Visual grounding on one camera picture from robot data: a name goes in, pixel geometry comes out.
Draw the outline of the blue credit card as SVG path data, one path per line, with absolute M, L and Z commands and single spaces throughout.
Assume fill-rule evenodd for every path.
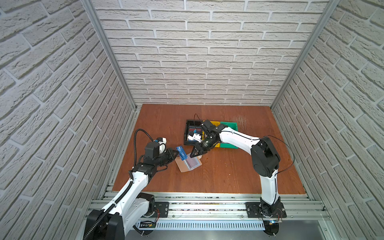
M 177 151 L 179 152 L 179 156 L 182 161 L 185 161 L 188 158 L 188 155 L 186 154 L 184 148 L 182 146 L 176 147 Z

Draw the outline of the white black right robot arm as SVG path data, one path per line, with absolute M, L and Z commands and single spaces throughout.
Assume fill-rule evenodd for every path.
M 195 143 L 190 157 L 204 155 L 218 143 L 231 144 L 248 153 L 252 157 L 252 166 L 261 180 L 261 213 L 265 217 L 271 217 L 281 203 L 277 183 L 281 158 L 270 138 L 248 136 L 224 124 L 215 126 L 210 121 L 203 122 L 201 128 L 205 138 Z

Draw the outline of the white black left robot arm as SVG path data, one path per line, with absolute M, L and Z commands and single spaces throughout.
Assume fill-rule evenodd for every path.
M 131 229 L 138 230 L 140 218 L 154 218 L 149 224 L 156 227 L 162 212 L 157 209 L 155 197 L 143 193 L 158 167 L 173 162 L 179 152 L 167 149 L 156 158 L 144 158 L 129 171 L 129 180 L 115 197 L 100 210 L 92 210 L 86 220 L 84 240 L 124 240 Z

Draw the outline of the black plastic bin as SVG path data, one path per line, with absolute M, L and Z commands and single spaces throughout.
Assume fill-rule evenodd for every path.
M 185 127 L 185 133 L 184 133 L 184 145 L 186 146 L 192 146 L 197 142 L 189 142 L 187 141 L 187 135 L 188 133 L 199 133 L 202 134 L 204 137 L 204 131 L 201 127 L 202 121 L 197 120 L 186 120 L 186 127 Z

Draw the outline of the yellow plastic bin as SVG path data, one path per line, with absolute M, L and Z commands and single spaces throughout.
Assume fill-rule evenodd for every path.
M 220 122 L 210 121 L 210 123 L 211 123 L 211 126 L 210 126 L 210 133 L 209 133 L 209 149 L 211 150 L 212 148 L 215 148 L 220 141 L 219 134 L 213 130 L 214 128 L 217 128 L 220 125 Z

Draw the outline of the green plastic bin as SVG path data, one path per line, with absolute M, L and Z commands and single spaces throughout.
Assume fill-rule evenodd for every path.
M 234 131 L 238 130 L 238 124 L 234 122 L 217 122 L 217 127 L 219 125 L 226 125 L 227 127 L 231 128 Z M 230 140 L 229 138 L 226 138 L 222 140 L 220 143 L 216 145 L 216 148 L 223 148 L 223 149 L 237 149 L 238 147 L 234 145 L 233 140 Z

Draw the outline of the aluminium corner profile left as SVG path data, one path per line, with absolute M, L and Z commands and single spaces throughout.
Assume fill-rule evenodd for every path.
M 90 21 L 94 27 L 94 30 L 95 30 L 96 34 L 98 35 L 100 43 L 102 44 L 103 49 L 105 50 L 105 53 L 106 53 L 108 59 L 110 60 L 111 66 L 114 69 L 116 76 L 117 76 L 117 78 L 118 78 L 118 80 L 119 80 L 119 82 L 120 82 L 120 84 L 124 90 L 124 93 L 125 93 L 126 97 L 128 98 L 128 101 L 129 101 L 132 109 L 134 111 L 136 111 L 138 107 L 135 103 L 135 100 L 134 100 L 130 90 L 129 90 L 128 84 L 124 78 L 124 75 L 123 75 L 122 70 L 119 66 L 118 60 L 114 54 L 113 48 L 110 45 L 107 34 L 106 34 L 106 32 L 102 26 L 101 20 L 98 17 L 97 11 L 96 11 L 92 1 L 84 0 L 82 2 L 83 2 L 83 6 L 85 8 L 85 11 L 87 12 L 87 14 L 90 18 Z

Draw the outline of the aluminium corner profile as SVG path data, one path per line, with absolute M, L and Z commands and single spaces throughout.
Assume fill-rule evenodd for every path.
M 124 90 L 124 93 L 125 93 L 126 97 L 128 98 L 128 101 L 129 101 L 132 109 L 134 111 L 136 111 L 138 107 L 135 103 L 135 100 L 134 100 L 130 90 L 129 90 L 128 84 L 124 78 L 124 75 L 123 75 L 122 70 L 119 66 L 118 60 L 114 54 L 113 48 L 110 45 L 107 34 L 106 34 L 106 32 L 102 26 L 101 20 L 98 17 L 97 11 L 96 11 L 92 1 L 84 0 L 82 2 L 83 2 L 83 6 L 85 8 L 85 11 L 87 12 L 87 14 L 90 18 L 90 21 L 94 27 L 94 30 L 95 30 L 96 34 L 98 35 L 100 43 L 102 44 L 103 49 L 105 50 L 105 53 L 106 53 L 108 59 L 110 60 L 111 66 L 114 69 L 116 76 L 117 76 L 117 78 L 118 78 L 118 80 L 119 80 L 119 82 L 120 82 L 120 84 Z
M 340 0 L 328 1 L 327 5 L 324 9 L 324 12 L 321 14 L 319 21 L 316 23 L 313 31 L 311 32 L 308 40 L 304 44 L 301 52 L 299 53 L 297 59 L 295 60 L 292 68 L 290 69 L 286 79 L 284 80 L 282 86 L 280 87 L 273 103 L 271 104 L 270 108 L 272 111 L 277 107 L 280 99 L 284 95 L 285 90 L 287 89 L 287 87 L 289 86 L 293 77 L 295 76 L 295 73 L 300 68 L 301 64 L 305 61 L 305 59 L 307 58 L 309 52 L 312 50 L 312 47 L 314 46 L 314 44 L 318 40 L 318 37 L 320 36 L 323 29 L 327 25 L 330 17 L 334 13 L 334 11 L 335 11 L 336 7 L 339 5 L 339 3 L 340 3 Z

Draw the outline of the aluminium corner profile right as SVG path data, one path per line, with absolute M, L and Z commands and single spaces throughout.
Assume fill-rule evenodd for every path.
M 271 104 L 270 108 L 272 111 L 277 107 L 280 99 L 284 95 L 285 90 L 287 89 L 287 87 L 289 86 L 293 77 L 295 76 L 295 73 L 300 68 L 301 64 L 305 61 L 305 59 L 307 58 L 309 52 L 312 50 L 312 47 L 314 46 L 314 44 L 318 40 L 318 37 L 320 36 L 323 29 L 327 25 L 330 17 L 334 13 L 334 11 L 335 11 L 336 7 L 339 5 L 339 3 L 340 3 L 340 0 L 328 1 L 327 5 L 324 9 L 324 12 L 321 14 L 319 21 L 316 23 L 313 31 L 311 32 L 308 40 L 304 44 L 301 52 L 299 53 L 297 59 L 295 60 L 292 68 L 290 69 L 286 79 L 284 80 L 282 86 L 280 87 L 273 103 Z

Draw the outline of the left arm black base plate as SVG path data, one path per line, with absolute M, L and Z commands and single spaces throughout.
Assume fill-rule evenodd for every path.
M 149 203 L 148 211 L 143 215 L 145 218 L 167 218 L 169 214 L 169 202 Z

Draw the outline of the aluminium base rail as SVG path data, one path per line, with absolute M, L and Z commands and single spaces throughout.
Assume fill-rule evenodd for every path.
M 329 213 L 321 201 L 307 195 L 282 195 L 281 203 L 287 217 L 248 218 L 247 202 L 261 202 L 258 194 L 212 194 L 148 192 L 155 202 L 169 202 L 167 218 L 159 218 L 156 227 L 149 224 L 154 218 L 142 217 L 138 230 L 147 234 L 153 230 L 176 231 L 264 231 L 275 235 L 282 223 L 289 221 L 328 221 Z

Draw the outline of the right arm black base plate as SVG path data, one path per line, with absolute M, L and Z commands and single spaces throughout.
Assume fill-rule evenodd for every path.
M 269 206 L 260 202 L 247 202 L 246 211 L 248 218 L 279 218 L 284 219 L 287 217 L 283 203 L 277 201 L 275 204 Z

